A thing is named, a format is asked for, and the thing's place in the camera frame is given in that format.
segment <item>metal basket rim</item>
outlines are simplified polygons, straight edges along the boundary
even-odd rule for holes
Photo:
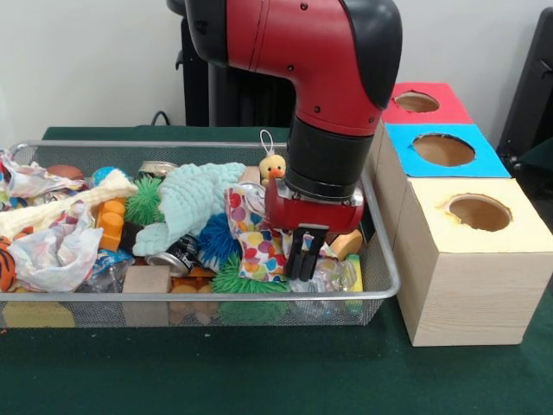
[[[10,152],[17,152],[28,147],[131,147],[131,148],[263,148],[261,143],[247,142],[156,142],[156,141],[28,141],[10,147]],[[275,143],[275,147],[286,148],[286,143]],[[361,185],[365,194],[372,222],[375,227],[380,249],[385,258],[390,288],[382,291],[363,292],[328,292],[328,293],[271,293],[271,294],[122,294],[122,293],[0,293],[0,302],[260,302],[260,301],[347,301],[347,300],[382,300],[393,297],[401,286],[396,260],[385,231],[376,195],[366,169],[361,176]]]

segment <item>rubber duck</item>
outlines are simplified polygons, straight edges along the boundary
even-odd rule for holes
[[[270,148],[268,149],[263,140],[263,134],[267,134],[270,139]],[[261,184],[264,187],[269,186],[269,180],[272,178],[280,179],[284,177],[286,172],[286,161],[284,157],[275,154],[273,137],[270,132],[267,130],[261,130],[259,132],[259,139],[261,140],[261,145],[265,148],[267,152],[267,157],[264,158],[259,163],[259,173],[261,174]]]
[[[273,154],[264,158],[259,164],[261,173],[261,184],[265,187],[269,185],[269,179],[273,177],[280,179],[284,177],[286,171],[286,161],[284,157]]]

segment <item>white wall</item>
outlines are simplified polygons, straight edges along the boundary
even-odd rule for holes
[[[396,0],[399,80],[450,83],[497,143],[548,0]],[[0,0],[0,146],[50,125],[184,121],[180,17],[164,0]]]
[[[404,21],[398,80],[449,83],[497,144],[548,0],[395,0]]]
[[[165,0],[0,0],[0,147],[161,109],[182,124],[180,21]]]

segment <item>red box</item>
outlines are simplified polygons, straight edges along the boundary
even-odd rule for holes
[[[396,84],[382,119],[385,124],[474,124],[448,84]]]

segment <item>blue toy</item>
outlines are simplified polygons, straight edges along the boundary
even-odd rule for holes
[[[198,236],[198,242],[199,261],[204,267],[216,272],[233,254],[239,256],[241,253],[239,242],[231,235],[226,214],[216,214],[209,218]]]
[[[113,170],[116,170],[116,169],[118,169],[118,168],[113,167],[113,166],[106,166],[106,167],[102,167],[101,169],[96,170],[92,174],[92,184],[95,187],[98,186]],[[126,177],[129,177],[129,175],[127,175],[125,172],[123,172],[123,174]]]

